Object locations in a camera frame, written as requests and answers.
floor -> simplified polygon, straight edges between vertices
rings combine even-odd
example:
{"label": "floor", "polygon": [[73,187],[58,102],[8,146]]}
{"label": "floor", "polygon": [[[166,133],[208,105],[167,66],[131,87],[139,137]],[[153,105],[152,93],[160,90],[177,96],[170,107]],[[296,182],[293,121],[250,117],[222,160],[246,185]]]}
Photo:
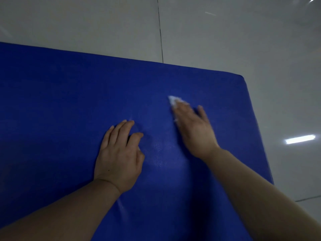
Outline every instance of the floor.
{"label": "floor", "polygon": [[[0,0],[0,41],[233,72],[275,185],[321,222],[321,0]],[[284,139],[315,134],[286,145]]]}

white tissue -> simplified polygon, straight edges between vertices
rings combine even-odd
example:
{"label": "white tissue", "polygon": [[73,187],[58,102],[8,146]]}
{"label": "white tissue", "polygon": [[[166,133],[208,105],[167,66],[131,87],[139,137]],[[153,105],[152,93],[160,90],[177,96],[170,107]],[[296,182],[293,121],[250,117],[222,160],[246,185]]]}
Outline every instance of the white tissue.
{"label": "white tissue", "polygon": [[172,95],[170,95],[170,96],[168,97],[168,99],[170,100],[170,104],[171,104],[172,107],[175,107],[175,106],[176,106],[176,101],[184,102],[184,101],[182,100],[182,98],[176,97],[176,96],[172,96]]}

skin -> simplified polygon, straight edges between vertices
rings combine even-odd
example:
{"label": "skin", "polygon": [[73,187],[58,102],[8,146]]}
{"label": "skin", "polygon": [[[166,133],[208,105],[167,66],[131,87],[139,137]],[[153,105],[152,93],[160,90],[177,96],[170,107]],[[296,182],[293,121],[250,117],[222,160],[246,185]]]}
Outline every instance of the skin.
{"label": "skin", "polygon": [[[187,149],[204,161],[221,182],[245,227],[255,240],[321,240],[321,226],[295,202],[220,148],[204,109],[177,102],[176,123]],[[94,180],[0,230],[0,240],[80,240],[92,238],[119,196],[135,184],[144,161],[132,134],[133,121],[107,131],[96,160]]]}

blue surface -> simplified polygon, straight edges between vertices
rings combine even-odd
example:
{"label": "blue surface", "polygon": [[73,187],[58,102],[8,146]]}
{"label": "blue surface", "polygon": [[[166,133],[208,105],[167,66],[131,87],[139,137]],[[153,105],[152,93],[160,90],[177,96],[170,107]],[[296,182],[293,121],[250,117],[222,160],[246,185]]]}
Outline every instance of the blue surface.
{"label": "blue surface", "polygon": [[6,43],[0,54],[0,227],[88,183],[105,131],[132,119],[142,173],[93,240],[251,240],[167,99],[203,105],[221,147],[271,182],[242,76]]}

hand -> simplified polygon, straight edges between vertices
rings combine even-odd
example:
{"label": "hand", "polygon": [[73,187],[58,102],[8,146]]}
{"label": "hand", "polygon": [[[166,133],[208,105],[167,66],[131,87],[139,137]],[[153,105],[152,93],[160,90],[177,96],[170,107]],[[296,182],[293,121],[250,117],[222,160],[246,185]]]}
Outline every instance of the hand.
{"label": "hand", "polygon": [[145,155],[138,144],[142,133],[128,135],[134,121],[122,121],[116,128],[111,126],[106,132],[96,160],[94,179],[112,183],[122,194],[130,190],[142,171]]}
{"label": "hand", "polygon": [[220,147],[203,107],[197,108],[199,116],[186,102],[176,101],[172,109],[185,146],[192,155],[207,163]]}

